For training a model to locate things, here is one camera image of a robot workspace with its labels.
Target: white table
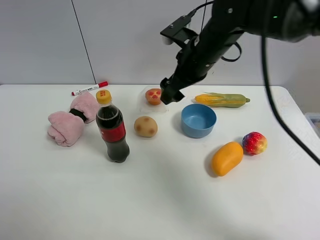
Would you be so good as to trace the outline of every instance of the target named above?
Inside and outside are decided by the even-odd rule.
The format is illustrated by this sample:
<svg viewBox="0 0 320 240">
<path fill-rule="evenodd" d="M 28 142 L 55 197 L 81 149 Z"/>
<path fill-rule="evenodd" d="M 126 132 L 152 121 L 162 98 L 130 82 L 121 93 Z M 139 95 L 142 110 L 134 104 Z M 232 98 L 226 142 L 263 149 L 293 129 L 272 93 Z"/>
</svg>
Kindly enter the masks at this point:
<svg viewBox="0 0 320 240">
<path fill-rule="evenodd" d="M 107 160 L 95 122 L 72 147 L 47 137 L 48 115 L 67 111 L 71 92 L 84 87 L 0 86 L 1 240 L 320 239 L 320 167 L 277 124 L 263 87 L 192 86 L 168 112 L 144 114 L 137 97 L 146 86 L 108 86 L 130 146 L 122 164 Z M 251 102 L 215 109 L 212 133 L 191 139 L 180 112 L 202 92 Z M 320 156 L 320 140 L 287 90 L 273 93 L 289 127 Z M 143 115 L 157 121 L 152 139 L 134 133 Z M 267 151 L 212 177 L 213 153 L 253 131 L 267 137 Z"/>
</svg>

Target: bottle cap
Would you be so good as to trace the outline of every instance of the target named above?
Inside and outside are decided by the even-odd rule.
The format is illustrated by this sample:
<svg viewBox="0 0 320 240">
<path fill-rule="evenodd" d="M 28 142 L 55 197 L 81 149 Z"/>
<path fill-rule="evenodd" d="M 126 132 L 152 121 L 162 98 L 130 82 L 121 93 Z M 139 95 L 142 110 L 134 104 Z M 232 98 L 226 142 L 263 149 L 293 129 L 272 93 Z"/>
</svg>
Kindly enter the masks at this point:
<svg viewBox="0 0 320 240">
<path fill-rule="evenodd" d="M 100 90 L 95 95 L 96 100 L 99 104 L 108 104 L 111 102 L 112 97 L 108 90 Z"/>
</svg>

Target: plastic bowl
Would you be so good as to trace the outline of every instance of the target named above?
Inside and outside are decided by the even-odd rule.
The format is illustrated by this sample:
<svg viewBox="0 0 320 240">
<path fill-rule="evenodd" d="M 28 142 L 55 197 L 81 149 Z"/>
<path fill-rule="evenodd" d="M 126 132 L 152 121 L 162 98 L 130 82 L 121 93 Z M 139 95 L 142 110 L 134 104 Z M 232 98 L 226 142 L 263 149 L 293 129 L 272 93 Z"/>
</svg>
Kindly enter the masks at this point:
<svg viewBox="0 0 320 240">
<path fill-rule="evenodd" d="M 191 104 L 181 113 L 181 127 L 184 133 L 195 139 L 200 139 L 211 133 L 217 122 L 216 113 L 208 106 Z"/>
</svg>

